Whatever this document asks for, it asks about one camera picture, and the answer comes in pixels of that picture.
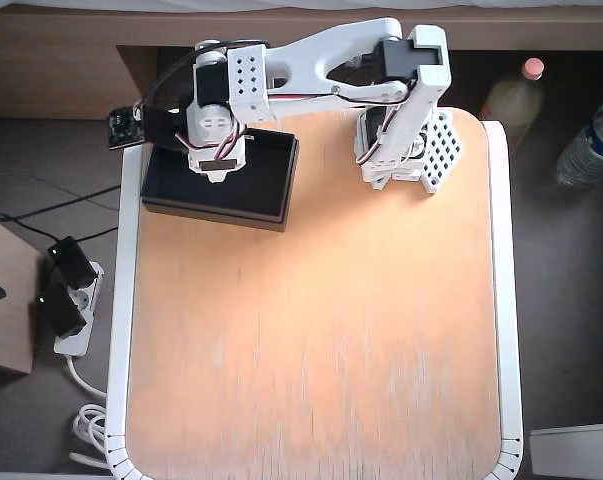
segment white table edge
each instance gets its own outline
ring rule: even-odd
[[[497,463],[484,478],[511,480],[516,476],[523,456],[523,420],[508,148],[503,127],[498,122],[484,122],[483,126],[489,152],[495,326],[502,436]],[[125,442],[142,169],[143,147],[126,148],[123,154],[105,423],[108,464],[115,478],[125,480],[150,478],[134,466]]]

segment floor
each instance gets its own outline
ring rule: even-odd
[[[511,158],[511,194],[524,426],[603,422],[603,183],[561,191],[554,162],[603,101],[603,53],[539,53],[546,62],[546,103]],[[454,85],[443,105],[477,113],[490,85],[525,53],[453,52]],[[85,194],[119,182],[121,155],[108,152],[101,122],[0,120],[0,172],[41,177]],[[0,210],[19,213],[71,198],[29,177],[0,176]],[[117,194],[31,219],[57,236],[88,235],[117,222]],[[10,229],[43,251],[49,240]],[[105,388],[116,233],[85,243],[106,271],[90,349],[80,373]],[[40,326],[35,368],[25,377],[0,373],[0,471],[85,472],[67,459],[82,451],[70,420],[93,401],[70,380]],[[517,478],[535,478],[524,456]]]

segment wooden table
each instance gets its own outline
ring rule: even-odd
[[[300,141],[284,233],[140,208],[141,150],[126,151],[115,476],[514,477],[507,151],[498,124],[486,136],[454,110],[454,125],[464,153],[431,196],[361,181],[351,113],[284,120]]]

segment white cable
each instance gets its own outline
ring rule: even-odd
[[[74,368],[72,356],[65,355],[65,359],[72,378],[82,388],[98,397],[105,398],[105,392],[89,385],[79,376]],[[72,433],[105,455],[105,407],[94,403],[88,403],[81,407],[72,421]],[[106,462],[81,453],[70,453],[70,459],[83,465],[110,470],[110,466]]]
[[[374,154],[377,151],[377,149],[381,146],[381,144],[383,143],[383,141],[381,140],[381,137],[383,135],[385,135],[385,132],[387,131],[388,127],[390,126],[390,122],[392,122],[392,119],[394,119],[394,115],[397,113],[397,111],[398,111],[398,108],[395,107],[388,112],[387,116],[383,120],[383,124],[381,124],[381,131],[377,135],[377,139],[370,146],[370,148],[368,149],[368,151],[366,153],[364,153],[363,155],[361,155],[359,158],[356,159],[357,165],[363,165],[365,162],[370,160],[370,157],[372,157],[372,154]]]
[[[105,392],[102,392],[98,388],[94,388],[92,385],[87,383],[85,380],[83,380],[79,376],[76,369],[74,368],[74,361],[72,360],[72,357],[70,355],[64,355],[64,356],[65,356],[66,362],[68,362],[68,369],[70,370],[70,374],[72,375],[72,378],[74,378],[74,380],[86,391],[92,393],[93,395],[96,395],[97,397],[105,398]]]

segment perforated bracket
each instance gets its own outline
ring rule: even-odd
[[[461,156],[461,141],[452,125],[452,112],[436,109],[427,123],[425,154],[420,180],[428,193],[436,193]]]
[[[265,46],[228,50],[228,84],[232,113],[241,123],[274,120],[268,105]]]

